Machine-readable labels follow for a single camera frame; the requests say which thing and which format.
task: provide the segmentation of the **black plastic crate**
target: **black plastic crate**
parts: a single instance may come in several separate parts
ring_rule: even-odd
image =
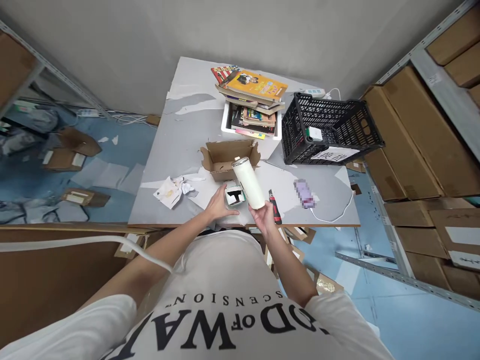
[[[320,129],[322,141],[307,137],[308,127]],[[385,143],[364,101],[318,99],[296,92],[281,120],[281,146],[283,160],[288,165],[345,165],[382,148]],[[329,147],[359,152],[347,157],[332,150],[329,154],[324,153],[323,158],[312,159]]]

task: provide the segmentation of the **small white box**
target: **small white box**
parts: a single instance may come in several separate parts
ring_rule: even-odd
[[[255,139],[250,136],[242,135],[235,132],[235,129],[227,128],[229,109],[231,103],[225,101],[225,107],[223,108],[223,118],[221,119],[221,137],[224,141],[230,140],[245,140],[254,139],[258,143],[258,152],[260,153],[260,159],[267,160],[270,158],[274,150],[282,141],[282,113],[276,112],[276,126],[275,134],[273,136],[265,136],[265,139]]]

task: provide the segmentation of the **wall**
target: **wall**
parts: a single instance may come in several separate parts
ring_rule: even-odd
[[[0,10],[109,108],[161,114],[180,56],[358,96],[460,3],[4,0]]]

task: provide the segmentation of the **white tube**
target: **white tube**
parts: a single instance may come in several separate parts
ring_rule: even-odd
[[[265,206],[264,193],[252,168],[252,164],[250,164],[249,158],[244,157],[240,159],[236,157],[235,160],[237,161],[232,164],[232,169],[243,188],[248,203],[252,209],[263,208]]]

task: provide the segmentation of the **gray table surface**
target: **gray table surface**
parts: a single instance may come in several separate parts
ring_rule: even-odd
[[[180,58],[143,172],[142,183],[196,173],[203,160],[200,147],[204,147],[207,142],[223,140],[220,124],[225,98],[215,89],[215,78],[210,70],[217,66],[220,64],[187,57]],[[262,71],[262,74],[288,84],[288,93],[284,97],[287,105],[292,101],[293,92],[315,88],[267,72]],[[289,171],[299,179],[306,180],[310,190],[318,196],[314,209],[318,218],[335,219],[349,203],[352,190],[344,166],[285,165],[281,144],[266,161]],[[199,207],[184,195],[170,210],[153,196],[154,191],[153,188],[139,188],[128,221],[129,225],[173,227],[185,223],[200,211]],[[300,206],[300,200],[298,206],[284,213],[282,221],[284,225],[312,227],[360,226],[355,197],[344,215],[334,223],[315,219],[310,211]],[[254,223],[251,217],[248,223]]]

